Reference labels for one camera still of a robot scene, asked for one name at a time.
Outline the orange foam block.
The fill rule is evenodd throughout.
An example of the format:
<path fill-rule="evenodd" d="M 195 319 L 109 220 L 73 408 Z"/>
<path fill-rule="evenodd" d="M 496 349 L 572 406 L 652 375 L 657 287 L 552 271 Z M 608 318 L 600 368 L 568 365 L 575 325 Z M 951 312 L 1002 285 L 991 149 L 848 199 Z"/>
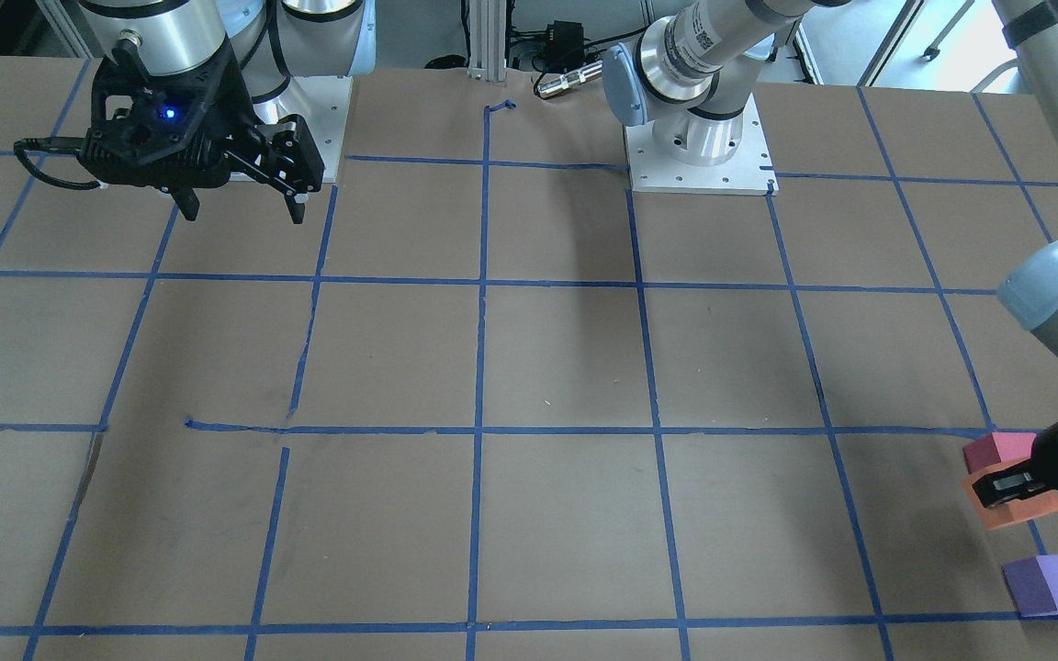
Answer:
<path fill-rule="evenodd" d="M 1016 467 L 1017 464 L 1020 464 L 1020 460 L 996 462 L 995 465 L 975 470 L 969 476 L 962 478 L 962 489 L 965 490 L 967 498 L 974 507 L 979 521 L 988 531 L 1002 530 L 1002 528 L 1013 526 L 1013 524 L 1023 524 L 1039 519 L 1041 516 L 1058 513 L 1058 492 L 1044 492 L 1034 495 L 1030 499 L 1013 499 L 990 508 L 982 504 L 981 499 L 974 493 L 974 484 L 979 478 L 999 472 L 999 470 Z"/>

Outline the pink foam block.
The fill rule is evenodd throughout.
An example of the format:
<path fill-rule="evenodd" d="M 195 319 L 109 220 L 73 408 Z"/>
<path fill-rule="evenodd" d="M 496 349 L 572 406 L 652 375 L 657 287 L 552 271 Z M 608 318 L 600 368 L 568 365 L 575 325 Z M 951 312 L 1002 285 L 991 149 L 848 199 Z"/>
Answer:
<path fill-rule="evenodd" d="M 987 432 L 962 448 L 967 473 L 1029 459 L 1036 432 Z"/>

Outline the purple foam block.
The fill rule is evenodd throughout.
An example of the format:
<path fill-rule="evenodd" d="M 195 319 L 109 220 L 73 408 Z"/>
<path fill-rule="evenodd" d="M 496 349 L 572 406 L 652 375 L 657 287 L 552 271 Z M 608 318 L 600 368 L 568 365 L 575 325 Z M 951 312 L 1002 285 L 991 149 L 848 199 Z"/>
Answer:
<path fill-rule="evenodd" d="M 1021 618 L 1058 616 L 1058 555 L 1007 562 L 1002 574 Z"/>

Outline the silver cylindrical connector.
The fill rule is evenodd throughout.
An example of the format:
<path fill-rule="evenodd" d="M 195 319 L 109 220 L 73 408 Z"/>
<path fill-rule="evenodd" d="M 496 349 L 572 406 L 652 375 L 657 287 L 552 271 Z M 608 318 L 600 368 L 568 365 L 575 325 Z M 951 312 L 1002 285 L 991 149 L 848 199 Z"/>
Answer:
<path fill-rule="evenodd" d="M 557 78 L 550 80 L 543 79 L 535 84 L 534 93 L 539 99 L 557 99 L 562 94 L 574 92 L 577 88 L 585 84 L 599 80 L 602 75 L 603 62 L 602 60 L 597 60 L 592 63 L 583 65 L 574 71 L 561 73 Z"/>

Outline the aluminium frame post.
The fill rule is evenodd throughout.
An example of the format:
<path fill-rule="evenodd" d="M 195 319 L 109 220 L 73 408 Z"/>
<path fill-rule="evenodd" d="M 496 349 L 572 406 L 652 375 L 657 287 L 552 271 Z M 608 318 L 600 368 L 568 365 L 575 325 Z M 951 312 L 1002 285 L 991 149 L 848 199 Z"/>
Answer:
<path fill-rule="evenodd" d="M 467 76 L 495 86 L 507 82 L 511 1 L 463 1 Z"/>

